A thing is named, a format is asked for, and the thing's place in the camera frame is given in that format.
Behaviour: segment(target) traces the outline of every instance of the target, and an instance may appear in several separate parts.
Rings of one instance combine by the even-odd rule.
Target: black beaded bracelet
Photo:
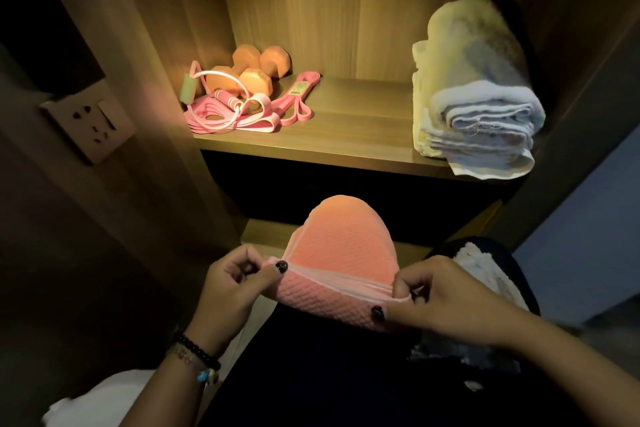
[[[199,359],[201,359],[208,368],[211,368],[215,371],[220,370],[220,362],[217,359],[213,358],[213,356],[208,355],[205,351],[199,348],[195,342],[184,335],[183,331],[176,331],[173,336],[173,342],[182,344],[185,348],[187,348]]]

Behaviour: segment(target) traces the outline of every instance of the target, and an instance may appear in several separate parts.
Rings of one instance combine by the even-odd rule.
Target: hand
[[[243,328],[258,296],[275,286],[286,270],[286,262],[265,261],[251,245],[227,253],[209,267],[198,307],[184,334],[210,355],[220,357]]]
[[[393,296],[404,298],[423,286],[414,303],[387,303],[385,319],[463,342],[507,348],[518,327],[533,318],[447,257],[436,255],[401,269]]]

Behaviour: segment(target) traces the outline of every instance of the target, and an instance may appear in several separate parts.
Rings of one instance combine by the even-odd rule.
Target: wooden shelf
[[[283,78],[286,91],[295,76]],[[444,160],[413,149],[412,85],[323,77],[307,98],[314,117],[276,133],[195,135],[200,149],[438,178],[455,176]]]

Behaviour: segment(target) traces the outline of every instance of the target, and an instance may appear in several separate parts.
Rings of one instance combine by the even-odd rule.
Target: bracelet
[[[174,343],[171,348],[169,348],[166,352],[166,356],[176,355],[180,360],[182,360],[186,365],[196,372],[196,380],[200,383],[206,383],[210,385],[212,383],[216,383],[218,381],[218,372],[213,370],[212,368],[202,369],[197,363],[201,363],[201,360],[197,358],[190,350],[188,350],[184,345],[179,343]]]
[[[178,344],[182,344],[185,348],[191,351],[194,355],[196,355],[201,361],[209,368],[214,369],[216,371],[220,370],[220,362],[208,355],[205,351],[199,348],[195,342],[189,339],[184,335],[183,331],[176,331],[173,336],[173,342],[177,342]]]

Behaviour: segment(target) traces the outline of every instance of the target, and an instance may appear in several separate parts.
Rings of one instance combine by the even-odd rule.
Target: light switch
[[[93,164],[102,162],[136,131],[105,80],[40,107]]]

